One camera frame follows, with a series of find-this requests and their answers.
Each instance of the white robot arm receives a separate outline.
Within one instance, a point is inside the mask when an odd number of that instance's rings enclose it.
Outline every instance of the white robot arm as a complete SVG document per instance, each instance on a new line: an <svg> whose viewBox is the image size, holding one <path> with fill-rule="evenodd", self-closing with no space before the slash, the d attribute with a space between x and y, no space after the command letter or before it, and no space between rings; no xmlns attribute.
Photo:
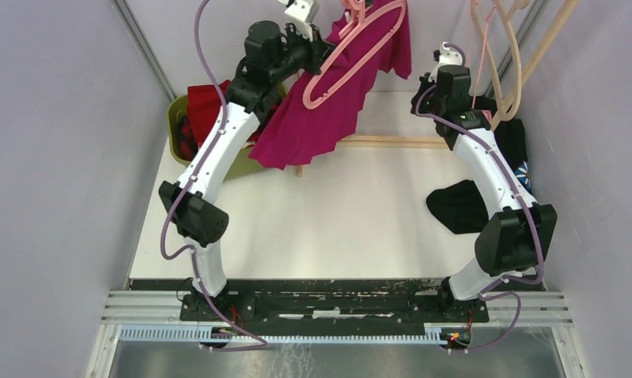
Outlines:
<svg viewBox="0 0 632 378"><path fill-rule="evenodd" d="M223 121L221 111L212 132L179 180L163 182L159 189L161 201L169 211L188 187L176 205L172 222L194 246L199 270L196 276L201 277L211 296L217 296L227 282L221 264L220 238L229 217L214 206L223 179L238 152L278 102L279 85L300 69L318 74L334 50L311 24L318 10L315 0L279 2L287 6L285 34L271 21L260 21L249 28L244 43L246 56L226 93L227 119ZM201 290L195 282L194 287Z"/></svg>
<svg viewBox="0 0 632 378"><path fill-rule="evenodd" d="M437 133L468 167L490 219L475 242L475 258L444 285L451 299L469 301L499 279L524 276L538 265L537 250L542 250L543 259L546 257L556 212L551 205L540 206L515 177L484 112L471 109L469 69L459 58L455 64L447 64L452 55L444 56L446 46L442 44L436 76L432 72L420 78L422 85L414 105L417 115L436 120ZM527 205L530 219L519 198ZM534 226L538 244L531 232Z"/></svg>

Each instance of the white floor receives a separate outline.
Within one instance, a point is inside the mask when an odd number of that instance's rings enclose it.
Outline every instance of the white floor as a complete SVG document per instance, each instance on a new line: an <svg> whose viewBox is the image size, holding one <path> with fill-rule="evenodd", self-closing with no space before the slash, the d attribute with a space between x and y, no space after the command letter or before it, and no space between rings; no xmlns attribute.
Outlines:
<svg viewBox="0 0 632 378"><path fill-rule="evenodd" d="M409 113L409 93L371 93L359 134L435 135ZM131 278L191 276L188 257L159 251L165 210L157 195L183 166L166 146L139 240ZM424 199L467 179L448 150L340 146L317 157L298 178L267 170L226 182L216 204L230 214L223 237L229 278L361 279L449 276L473 258L476 235L453 235ZM171 227L168 250L183 245Z"/></svg>

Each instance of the plastic hanger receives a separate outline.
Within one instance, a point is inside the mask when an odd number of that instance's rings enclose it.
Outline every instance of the plastic hanger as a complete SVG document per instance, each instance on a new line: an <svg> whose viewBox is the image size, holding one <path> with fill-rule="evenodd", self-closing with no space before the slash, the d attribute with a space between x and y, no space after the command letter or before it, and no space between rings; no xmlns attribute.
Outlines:
<svg viewBox="0 0 632 378"><path fill-rule="evenodd" d="M350 21L349 23L339 32L339 37L342 39L341 43L338 44L336 49L332 52L330 57L325 61L323 66L321 67L321 73L318 76L314 76L309 84L306 86L304 90L304 96L302 98L304 102L304 106L306 109L315 109L318 106L322 105L323 102L327 101L330 96L332 96L336 91L341 89L351 77L353 77L357 71L359 71L369 59L371 59L376 53L380 51L380 49L385 46L385 44L390 41L390 39L394 36L394 34L399 30L401 24L403 24L406 9L408 8L408 4L406 0L394 0L393 2L389 2L376 10L375 12L367 15L368 9L365 6L364 0L341 0L344 8L349 10L350 13ZM361 59L358 61L341 79L339 79L334 85L332 85L325 93L323 93L320 97L315 100L311 99L311 94L313 90L316 88L316 85L320 82L320 79L327 73L327 70L334 64L334 61L338 58L339 55L343 53L346 47L365 29L367 26L374 23L374 21L378 20L380 17L384 16L386 13L393 11L395 9L400 9L401 13L399 14L399 19L397 23L385 34L378 43L375 44L373 48L371 48Z"/></svg>

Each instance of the black cloth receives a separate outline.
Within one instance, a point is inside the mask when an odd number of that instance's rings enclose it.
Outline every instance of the black cloth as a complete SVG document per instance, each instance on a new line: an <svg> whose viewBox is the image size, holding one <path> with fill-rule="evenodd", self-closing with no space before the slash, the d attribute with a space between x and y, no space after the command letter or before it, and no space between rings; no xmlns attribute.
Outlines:
<svg viewBox="0 0 632 378"><path fill-rule="evenodd" d="M478 97L475 108L496 113L496 102L491 98ZM501 122L494 132L499 150L513 172L527 161L527 142L524 124L519 119ZM481 232L489 220L485 202L471 180L438 189L427 197L427 208L454 234Z"/></svg>

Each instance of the magenta garment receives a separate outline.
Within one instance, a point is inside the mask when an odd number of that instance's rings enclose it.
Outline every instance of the magenta garment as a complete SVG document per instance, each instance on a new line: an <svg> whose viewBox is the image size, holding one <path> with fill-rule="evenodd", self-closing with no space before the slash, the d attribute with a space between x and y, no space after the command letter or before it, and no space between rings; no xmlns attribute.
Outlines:
<svg viewBox="0 0 632 378"><path fill-rule="evenodd" d="M371 11L390 1L375 0ZM325 73L312 98L320 97L345 75L396 24L399 13L399 9L392 10L364 29ZM344 17L334 22L327 40L341 42L338 33L346 24ZM404 79L412 71L408 11L392 39L348 83L313 110L306 109L302 102L306 85L313 77L305 72L288 92L249 157L265 167L284 169L287 165L310 164L314 156L334 151L339 140L355 133L357 114L374 86L378 71L391 69Z"/></svg>

